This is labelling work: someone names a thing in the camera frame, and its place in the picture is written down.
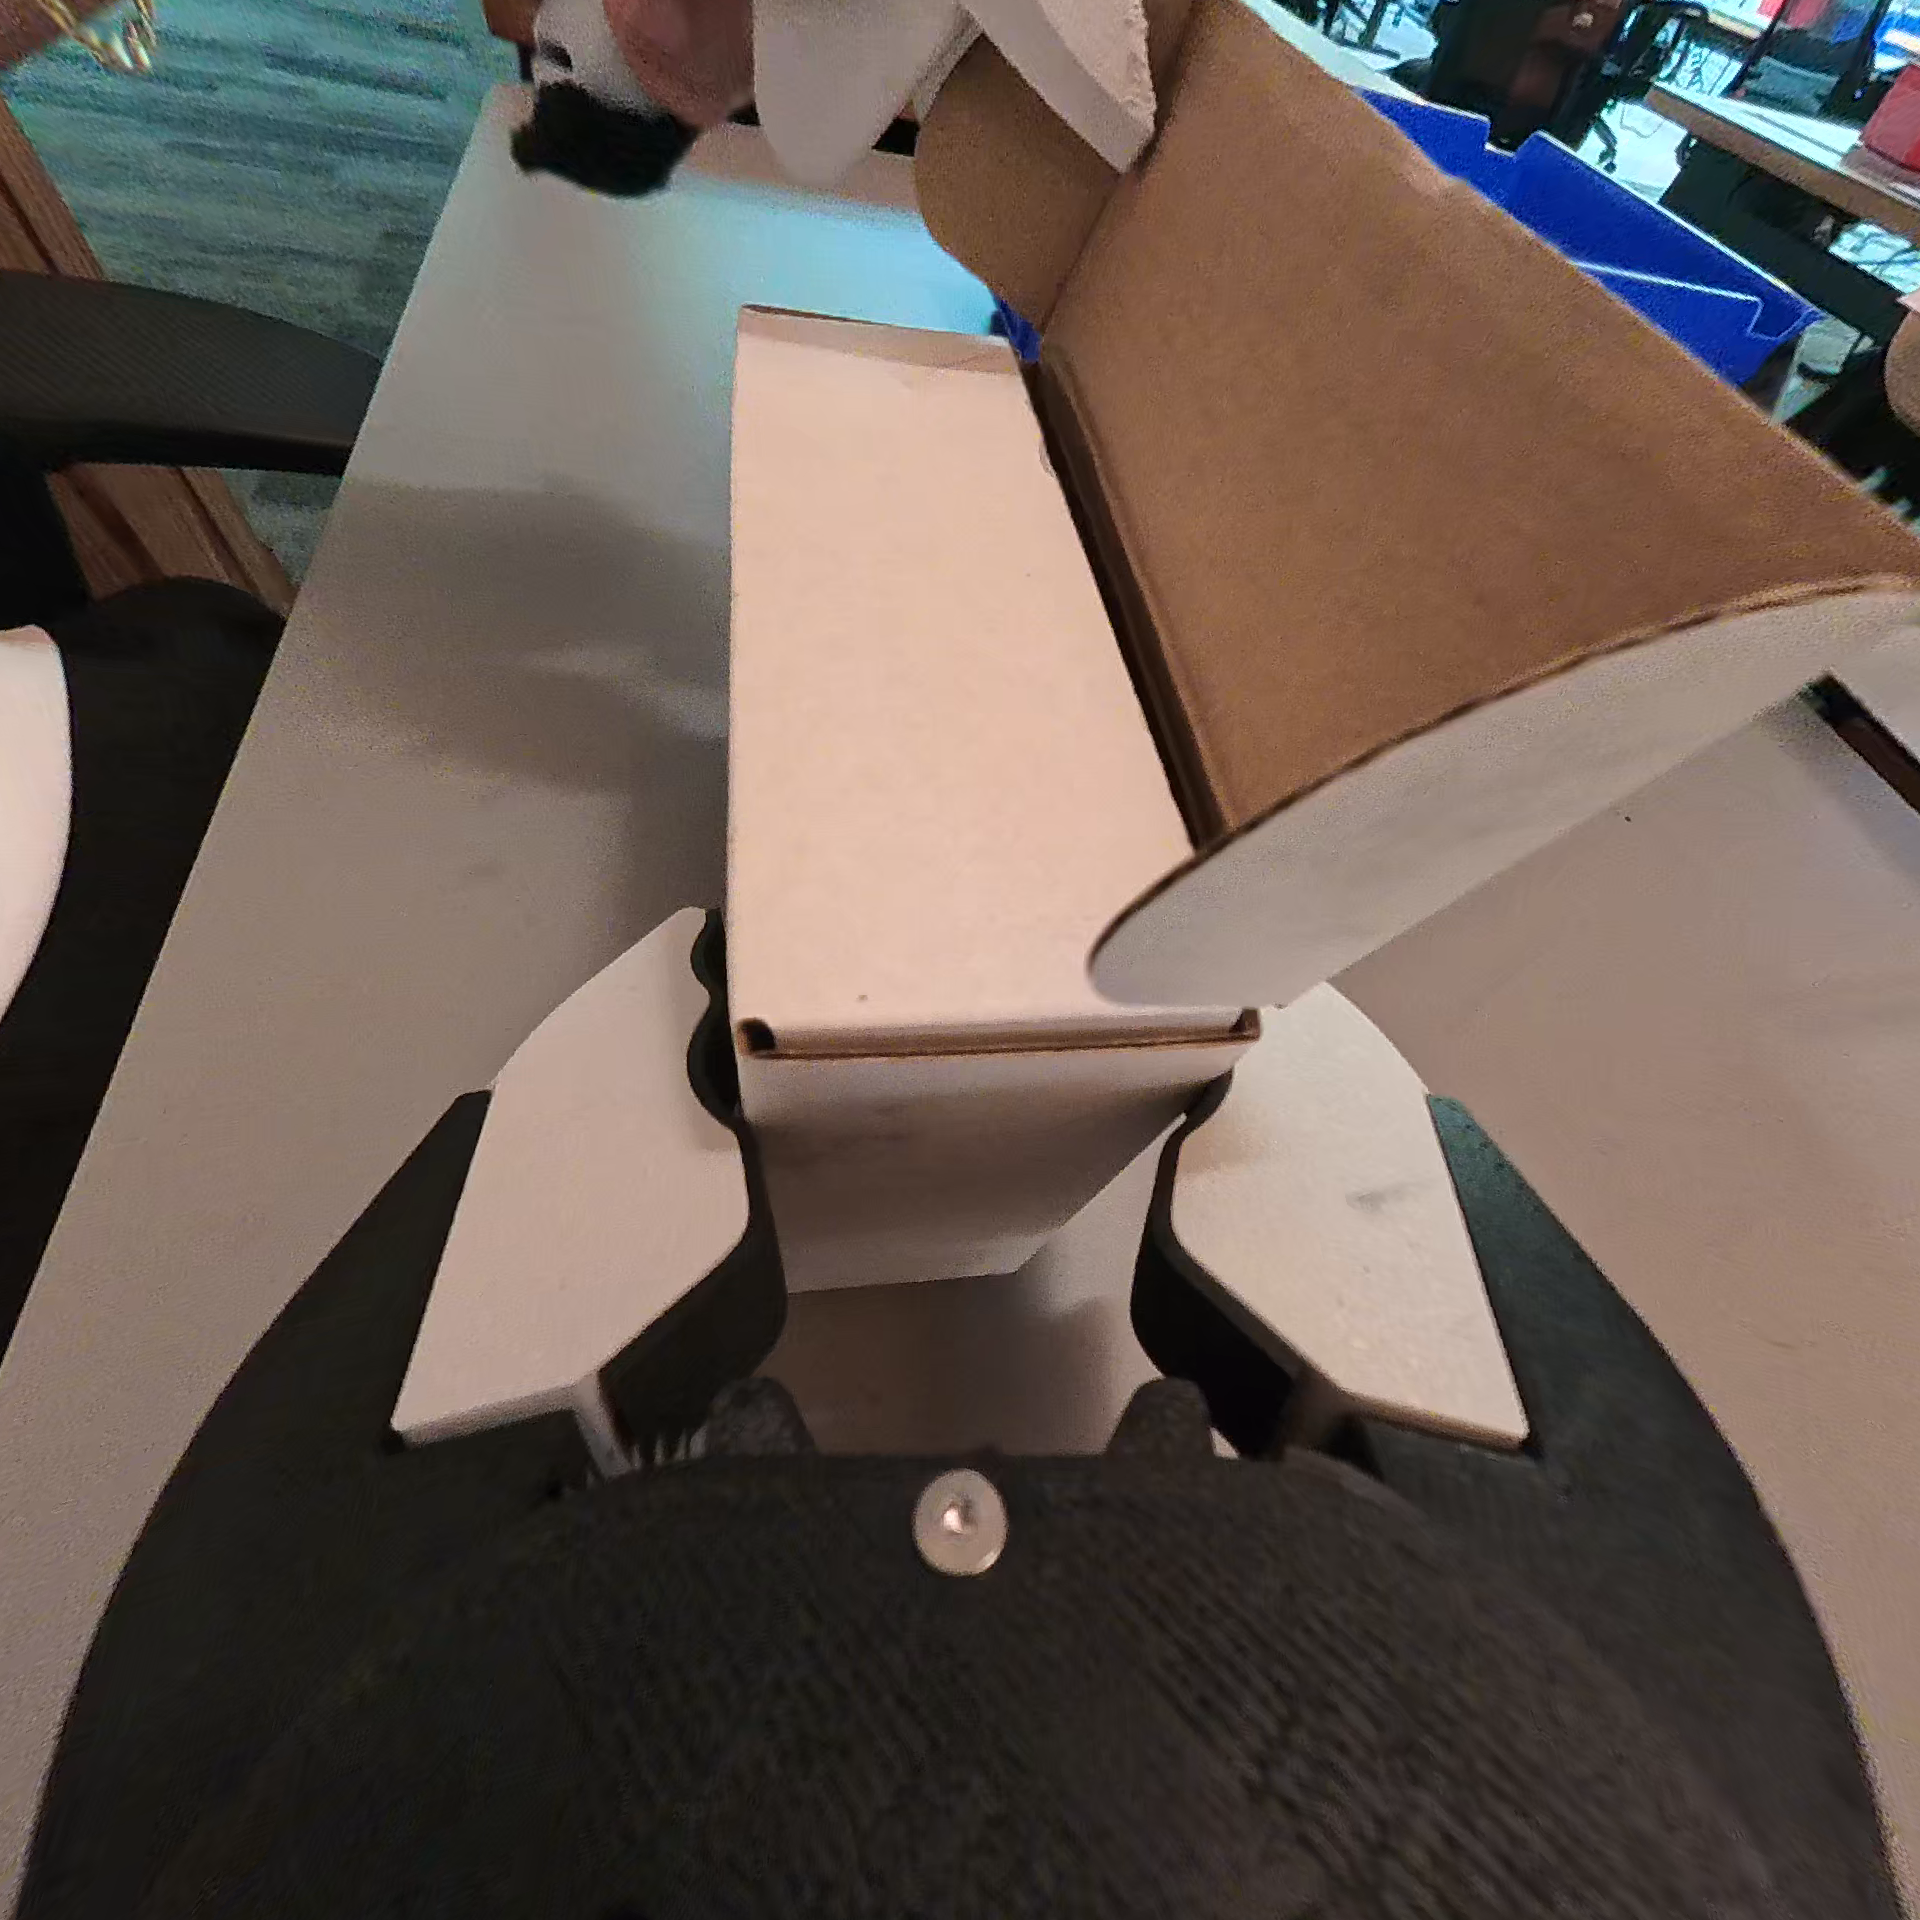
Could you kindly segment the background wooden table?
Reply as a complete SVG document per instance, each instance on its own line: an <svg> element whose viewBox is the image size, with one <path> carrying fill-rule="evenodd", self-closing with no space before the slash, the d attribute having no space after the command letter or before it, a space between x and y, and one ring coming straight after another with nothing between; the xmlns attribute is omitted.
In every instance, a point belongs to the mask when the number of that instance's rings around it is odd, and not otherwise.
<svg viewBox="0 0 1920 1920"><path fill-rule="evenodd" d="M1878 156L1853 126L1680 85L1651 85L1646 107L1743 169L1918 248L1918 176Z"/></svg>

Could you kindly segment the wooden post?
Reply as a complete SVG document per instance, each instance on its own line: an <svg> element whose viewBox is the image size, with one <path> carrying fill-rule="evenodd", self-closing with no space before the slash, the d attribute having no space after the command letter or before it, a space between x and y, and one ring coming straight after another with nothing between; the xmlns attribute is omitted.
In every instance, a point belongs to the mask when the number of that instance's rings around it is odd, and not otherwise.
<svg viewBox="0 0 1920 1920"><path fill-rule="evenodd" d="M2 107L2 267L105 281L70 206L33 139ZM202 577L254 595L273 615L298 589L257 539L228 484L204 468L70 468L44 477L91 595Z"/></svg>

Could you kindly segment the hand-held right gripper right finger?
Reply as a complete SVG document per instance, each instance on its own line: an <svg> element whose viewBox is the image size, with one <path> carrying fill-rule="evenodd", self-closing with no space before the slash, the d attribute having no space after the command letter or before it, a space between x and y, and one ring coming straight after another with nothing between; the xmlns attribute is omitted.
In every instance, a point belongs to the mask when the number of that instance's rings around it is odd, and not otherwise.
<svg viewBox="0 0 1920 1920"><path fill-rule="evenodd" d="M1248 1461L1340 1448L1361 1423L1528 1444L1427 1086L1331 987L1267 1008L1169 1133L1128 1318Z"/></svg>

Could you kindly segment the white cardboard box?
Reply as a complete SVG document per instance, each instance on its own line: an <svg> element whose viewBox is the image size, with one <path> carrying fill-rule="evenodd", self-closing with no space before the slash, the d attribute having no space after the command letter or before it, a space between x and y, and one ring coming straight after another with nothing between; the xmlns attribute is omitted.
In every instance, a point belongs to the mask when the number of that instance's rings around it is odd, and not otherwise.
<svg viewBox="0 0 1920 1920"><path fill-rule="evenodd" d="M725 993L788 1282L1013 1272L1259 1020L1918 631L1918 536L1249 3L989 21L998 341L744 308Z"/></svg>

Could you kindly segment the blue plastic bin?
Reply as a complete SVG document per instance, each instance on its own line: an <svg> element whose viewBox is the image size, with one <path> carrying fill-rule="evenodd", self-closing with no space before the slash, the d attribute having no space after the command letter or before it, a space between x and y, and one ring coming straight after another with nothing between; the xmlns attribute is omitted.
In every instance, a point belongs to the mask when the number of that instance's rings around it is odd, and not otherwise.
<svg viewBox="0 0 1920 1920"><path fill-rule="evenodd" d="M1812 308L1677 214L1534 134L1514 152L1484 124L1300 65L1291 107L1175 122L1158 156L1120 181L1061 271L1037 230L947 248L989 285L1015 344L1064 348L1072 372L1114 331L1149 361L1196 348L1242 397L1353 412L1417 391L1421 370L1467 396L1518 345L1547 384L1643 372L1650 348L1599 320L1583 273L1730 390L1781 361ZM1557 372L1547 331L1571 324Z"/></svg>

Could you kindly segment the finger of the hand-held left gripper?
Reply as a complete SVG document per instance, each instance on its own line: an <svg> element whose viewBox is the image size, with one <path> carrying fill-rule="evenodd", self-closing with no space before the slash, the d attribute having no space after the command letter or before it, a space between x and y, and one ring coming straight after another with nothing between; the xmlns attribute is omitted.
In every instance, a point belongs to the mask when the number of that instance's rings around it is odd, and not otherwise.
<svg viewBox="0 0 1920 1920"><path fill-rule="evenodd" d="M815 189L918 117L978 36L963 3L750 3L750 31L757 124Z"/></svg>
<svg viewBox="0 0 1920 1920"><path fill-rule="evenodd" d="M1158 99L1144 3L968 3L977 31L1106 167L1145 149Z"/></svg>

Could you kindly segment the black office chair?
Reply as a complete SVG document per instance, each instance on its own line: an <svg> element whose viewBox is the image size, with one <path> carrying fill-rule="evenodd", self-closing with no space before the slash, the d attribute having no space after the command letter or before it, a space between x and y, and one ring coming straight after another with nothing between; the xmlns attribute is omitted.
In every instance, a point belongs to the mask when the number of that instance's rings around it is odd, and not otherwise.
<svg viewBox="0 0 1920 1920"><path fill-rule="evenodd" d="M2 271L2 452L41 472L344 477L378 372L365 348L232 305Z"/></svg>

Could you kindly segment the person's left hand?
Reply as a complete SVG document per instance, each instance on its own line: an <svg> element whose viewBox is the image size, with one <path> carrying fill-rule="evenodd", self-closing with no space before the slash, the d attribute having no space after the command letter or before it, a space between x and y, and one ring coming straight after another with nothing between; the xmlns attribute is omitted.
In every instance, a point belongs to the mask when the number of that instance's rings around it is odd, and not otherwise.
<svg viewBox="0 0 1920 1920"><path fill-rule="evenodd" d="M640 92L693 132L755 103L750 3L605 3Z"/></svg>

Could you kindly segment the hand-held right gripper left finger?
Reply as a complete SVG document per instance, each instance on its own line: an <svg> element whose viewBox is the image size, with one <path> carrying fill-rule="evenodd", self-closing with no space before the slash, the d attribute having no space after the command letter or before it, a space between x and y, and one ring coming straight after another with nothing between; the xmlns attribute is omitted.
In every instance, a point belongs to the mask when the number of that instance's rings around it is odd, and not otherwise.
<svg viewBox="0 0 1920 1920"><path fill-rule="evenodd" d="M694 1456L784 1313L725 924L686 909L492 1079L392 1427L427 1448L566 1417L605 1477Z"/></svg>

